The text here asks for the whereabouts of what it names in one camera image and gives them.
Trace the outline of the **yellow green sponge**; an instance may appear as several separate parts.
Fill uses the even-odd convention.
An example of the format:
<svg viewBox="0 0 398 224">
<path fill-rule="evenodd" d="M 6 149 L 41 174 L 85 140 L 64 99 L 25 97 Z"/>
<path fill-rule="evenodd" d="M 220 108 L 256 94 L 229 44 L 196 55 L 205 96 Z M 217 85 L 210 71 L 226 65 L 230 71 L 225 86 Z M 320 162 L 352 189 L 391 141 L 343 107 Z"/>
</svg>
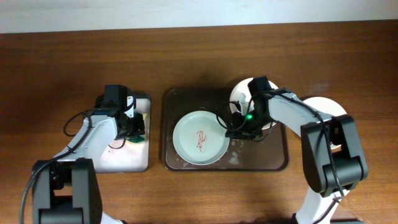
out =
<svg viewBox="0 0 398 224">
<path fill-rule="evenodd" d="M 136 136 L 136 137 L 132 137 L 132 138 L 128 138 L 126 140 L 126 142 L 128 144 L 144 144 L 146 141 L 144 136 Z"/>
</svg>

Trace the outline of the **pink white plate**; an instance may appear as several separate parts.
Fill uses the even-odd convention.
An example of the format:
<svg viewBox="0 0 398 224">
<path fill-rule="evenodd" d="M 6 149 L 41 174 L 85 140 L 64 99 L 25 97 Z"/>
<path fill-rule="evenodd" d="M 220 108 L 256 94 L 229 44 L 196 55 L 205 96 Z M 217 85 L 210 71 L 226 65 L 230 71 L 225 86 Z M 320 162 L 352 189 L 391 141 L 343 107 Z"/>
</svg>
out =
<svg viewBox="0 0 398 224">
<path fill-rule="evenodd" d="M 231 94 L 230 94 L 229 100 L 230 100 L 230 101 L 238 101 L 240 95 L 243 93 L 243 94 L 245 95 L 245 97 L 246 97 L 246 99 L 245 99 L 246 102 L 248 102 L 248 101 L 250 100 L 250 97 L 251 97 L 251 94 L 250 94 L 250 91 L 249 91 L 249 88 L 248 88 L 248 83 L 251 82 L 252 79 L 253 79 L 253 78 L 247 78 L 247 79 L 245 79 L 245 80 L 239 82 L 239 83 L 233 88 L 233 90 L 232 90 L 232 92 L 231 92 Z M 274 83 L 271 82 L 271 81 L 269 81 L 269 84 L 270 84 L 270 86 L 271 86 L 272 89 L 278 89 L 278 88 L 279 88 L 276 84 L 274 84 Z M 230 104 L 230 105 L 229 105 L 229 108 L 230 108 L 230 111 L 231 111 L 232 114 L 233 114 L 234 112 L 237 112 L 237 111 L 240 112 L 240 111 L 238 110 L 238 108 L 237 108 L 235 105 L 233 105 L 233 104 Z M 252 103 L 252 105 L 251 105 L 251 110 L 250 110 L 250 111 L 252 111 L 253 109 L 254 109 L 254 103 Z M 270 124 L 271 124 L 271 123 L 268 123 L 268 124 L 266 124 L 265 126 L 263 126 L 262 130 L 267 130 L 267 129 L 269 129 L 269 128 L 270 128 Z"/>
</svg>

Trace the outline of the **pale green plate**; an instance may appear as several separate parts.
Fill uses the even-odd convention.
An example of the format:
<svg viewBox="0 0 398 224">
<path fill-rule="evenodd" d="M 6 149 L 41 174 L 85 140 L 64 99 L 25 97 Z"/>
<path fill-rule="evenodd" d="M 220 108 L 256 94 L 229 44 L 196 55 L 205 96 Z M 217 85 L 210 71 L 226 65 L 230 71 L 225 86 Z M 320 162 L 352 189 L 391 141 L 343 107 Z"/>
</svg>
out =
<svg viewBox="0 0 398 224">
<path fill-rule="evenodd" d="M 209 111 L 184 115 L 174 127 L 172 141 L 177 154 L 198 166 L 212 164 L 226 153 L 229 138 L 225 123 Z"/>
</svg>

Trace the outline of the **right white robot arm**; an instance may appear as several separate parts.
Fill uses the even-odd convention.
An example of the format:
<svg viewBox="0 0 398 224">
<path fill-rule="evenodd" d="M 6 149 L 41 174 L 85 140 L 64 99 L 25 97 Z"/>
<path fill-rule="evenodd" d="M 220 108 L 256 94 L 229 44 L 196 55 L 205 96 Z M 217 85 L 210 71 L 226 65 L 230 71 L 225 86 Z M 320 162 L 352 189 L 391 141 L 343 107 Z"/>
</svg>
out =
<svg viewBox="0 0 398 224">
<path fill-rule="evenodd" d="M 253 90 L 230 103 L 237 110 L 227 123 L 231 138 L 260 136 L 268 123 L 278 122 L 301 139 L 303 173 L 308 191 L 292 223 L 332 223 L 346 195 L 368 176 L 368 165 L 354 119 L 315 109 L 287 89 Z"/>
</svg>

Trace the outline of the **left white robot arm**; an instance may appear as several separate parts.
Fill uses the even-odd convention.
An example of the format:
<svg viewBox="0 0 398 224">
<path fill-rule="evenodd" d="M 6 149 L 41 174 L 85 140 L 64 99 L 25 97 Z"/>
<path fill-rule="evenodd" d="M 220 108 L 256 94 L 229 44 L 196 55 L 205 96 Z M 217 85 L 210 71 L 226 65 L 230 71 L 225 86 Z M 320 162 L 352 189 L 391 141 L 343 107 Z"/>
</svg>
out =
<svg viewBox="0 0 398 224">
<path fill-rule="evenodd" d="M 136 103 L 128 100 L 82 111 L 81 129 L 65 149 L 32 167 L 22 195 L 20 223 L 29 194 L 34 223 L 119 223 L 103 211 L 95 167 L 112 141 L 144 134 L 143 117 L 135 109 Z"/>
</svg>

